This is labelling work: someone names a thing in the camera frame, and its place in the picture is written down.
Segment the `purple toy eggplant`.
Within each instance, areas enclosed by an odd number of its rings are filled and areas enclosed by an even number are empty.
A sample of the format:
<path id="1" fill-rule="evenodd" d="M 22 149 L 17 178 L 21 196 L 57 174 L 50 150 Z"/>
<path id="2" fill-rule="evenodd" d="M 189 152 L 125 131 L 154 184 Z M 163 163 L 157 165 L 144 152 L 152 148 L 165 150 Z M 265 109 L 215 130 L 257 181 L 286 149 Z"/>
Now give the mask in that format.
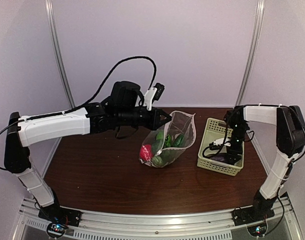
<path id="1" fill-rule="evenodd" d="M 221 163 L 226 163 L 226 164 L 229 163 L 229 158 L 225 153 L 220 153 L 215 156 L 212 156 L 211 159 L 213 161 L 217 161 L 217 162 L 221 162 Z"/>

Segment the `dark green toy vegetable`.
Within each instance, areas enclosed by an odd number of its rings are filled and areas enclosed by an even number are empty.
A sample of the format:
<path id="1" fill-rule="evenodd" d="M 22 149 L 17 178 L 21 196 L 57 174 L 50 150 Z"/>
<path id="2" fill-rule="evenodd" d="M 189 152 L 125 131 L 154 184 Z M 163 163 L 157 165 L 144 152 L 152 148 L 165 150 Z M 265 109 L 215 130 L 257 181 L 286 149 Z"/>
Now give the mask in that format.
<path id="1" fill-rule="evenodd" d="M 165 139 L 165 133 L 163 130 L 159 131 L 156 136 L 155 136 L 155 140 L 156 141 L 163 141 Z"/>

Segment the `clear zip top bag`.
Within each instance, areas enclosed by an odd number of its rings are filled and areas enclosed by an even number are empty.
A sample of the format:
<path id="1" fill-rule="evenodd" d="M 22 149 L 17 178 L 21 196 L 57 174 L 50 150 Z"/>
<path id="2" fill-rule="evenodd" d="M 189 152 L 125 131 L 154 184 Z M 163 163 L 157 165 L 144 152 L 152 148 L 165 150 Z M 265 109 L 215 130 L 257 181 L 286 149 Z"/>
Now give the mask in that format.
<path id="1" fill-rule="evenodd" d="M 170 116 L 170 122 L 151 131 L 142 142 L 138 156 L 141 164 L 164 168 L 195 143 L 195 114 L 174 110 Z"/>

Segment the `green bumpy toy cucumber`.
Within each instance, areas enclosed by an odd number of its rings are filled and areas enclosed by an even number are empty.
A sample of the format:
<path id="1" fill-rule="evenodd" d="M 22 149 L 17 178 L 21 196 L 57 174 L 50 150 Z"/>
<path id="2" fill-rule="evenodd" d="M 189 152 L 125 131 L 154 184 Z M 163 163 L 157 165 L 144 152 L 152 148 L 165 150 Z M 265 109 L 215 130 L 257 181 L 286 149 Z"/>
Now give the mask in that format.
<path id="1" fill-rule="evenodd" d="M 180 148 L 183 144 L 183 141 L 184 141 L 184 135 L 183 134 L 179 134 L 175 140 L 173 141 L 172 143 L 172 147 L 174 148 Z"/>

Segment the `red toy apple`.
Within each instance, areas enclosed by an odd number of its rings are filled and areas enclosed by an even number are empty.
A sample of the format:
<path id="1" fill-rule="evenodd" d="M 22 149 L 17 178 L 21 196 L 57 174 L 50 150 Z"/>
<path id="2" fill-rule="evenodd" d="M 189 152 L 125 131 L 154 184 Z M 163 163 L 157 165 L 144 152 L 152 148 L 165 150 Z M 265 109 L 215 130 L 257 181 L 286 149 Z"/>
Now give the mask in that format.
<path id="1" fill-rule="evenodd" d="M 153 158 L 152 146 L 150 144 L 142 145 L 139 151 L 139 157 L 145 162 L 151 161 Z"/>

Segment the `green striped toy watermelon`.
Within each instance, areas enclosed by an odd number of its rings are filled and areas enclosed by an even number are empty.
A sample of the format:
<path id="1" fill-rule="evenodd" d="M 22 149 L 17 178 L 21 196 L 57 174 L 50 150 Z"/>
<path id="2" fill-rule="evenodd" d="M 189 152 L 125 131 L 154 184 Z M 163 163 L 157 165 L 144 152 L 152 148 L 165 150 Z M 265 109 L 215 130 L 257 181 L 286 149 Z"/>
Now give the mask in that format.
<path id="1" fill-rule="evenodd" d="M 173 146 L 173 137 L 167 134 L 164 140 L 163 148 L 170 148 Z"/>

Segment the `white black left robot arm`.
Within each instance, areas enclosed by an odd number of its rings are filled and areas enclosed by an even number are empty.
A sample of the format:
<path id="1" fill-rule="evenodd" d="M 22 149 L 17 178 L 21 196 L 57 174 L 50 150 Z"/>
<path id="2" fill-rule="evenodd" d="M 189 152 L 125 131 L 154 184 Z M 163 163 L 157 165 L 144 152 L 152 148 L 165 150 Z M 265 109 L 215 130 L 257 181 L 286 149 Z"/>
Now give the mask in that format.
<path id="1" fill-rule="evenodd" d="M 4 167 L 23 183 L 53 222 L 60 222 L 65 212 L 55 192 L 36 168 L 29 147 L 54 139 L 55 144 L 46 161 L 49 165 L 63 137 L 99 134 L 122 126 L 157 130 L 172 119 L 162 109 L 153 107 L 164 90 L 164 85 L 157 83 L 146 93 L 141 93 L 138 84 L 118 81 L 110 96 L 102 102 L 85 103 L 75 110 L 35 116 L 20 116 L 13 112 L 5 139 Z"/>

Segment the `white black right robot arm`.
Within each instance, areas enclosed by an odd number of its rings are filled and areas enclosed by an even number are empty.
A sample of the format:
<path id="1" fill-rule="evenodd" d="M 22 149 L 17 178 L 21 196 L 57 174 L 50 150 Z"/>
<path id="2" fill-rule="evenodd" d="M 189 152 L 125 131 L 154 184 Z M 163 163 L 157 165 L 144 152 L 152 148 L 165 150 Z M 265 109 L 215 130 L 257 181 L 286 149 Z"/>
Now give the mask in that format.
<path id="1" fill-rule="evenodd" d="M 259 221 L 272 208 L 279 190 L 288 180 L 293 164 L 305 154 L 305 120 L 298 105 L 239 105 L 228 110 L 224 121 L 232 129 L 226 148 L 229 161 L 235 163 L 243 154 L 245 134 L 249 123 L 276 127 L 276 155 L 270 172 L 253 198 L 249 217 Z"/>

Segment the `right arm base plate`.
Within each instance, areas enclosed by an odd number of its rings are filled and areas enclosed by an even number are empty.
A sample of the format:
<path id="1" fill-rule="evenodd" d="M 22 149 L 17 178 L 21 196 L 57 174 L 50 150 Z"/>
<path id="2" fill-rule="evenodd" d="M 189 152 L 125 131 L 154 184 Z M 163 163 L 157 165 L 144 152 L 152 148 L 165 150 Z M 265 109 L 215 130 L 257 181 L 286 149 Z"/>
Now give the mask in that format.
<path id="1" fill-rule="evenodd" d="M 232 219 L 235 226 L 247 225 L 255 222 L 264 221 L 275 216 L 273 209 L 268 209 L 264 213 L 258 213 L 253 206 L 245 208 L 237 207 L 232 212 Z"/>

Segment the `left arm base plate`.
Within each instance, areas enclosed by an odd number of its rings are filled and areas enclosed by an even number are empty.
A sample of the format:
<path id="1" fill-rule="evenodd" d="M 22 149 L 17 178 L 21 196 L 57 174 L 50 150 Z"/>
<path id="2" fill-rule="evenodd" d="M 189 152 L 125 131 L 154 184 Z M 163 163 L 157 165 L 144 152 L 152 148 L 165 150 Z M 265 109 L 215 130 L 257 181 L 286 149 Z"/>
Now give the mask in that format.
<path id="1" fill-rule="evenodd" d="M 79 226 L 81 216 L 82 212 L 79 210 L 64 208 L 57 205 L 41 207 L 38 213 L 38 217 L 41 219 L 48 220 L 55 224 L 73 227 Z"/>

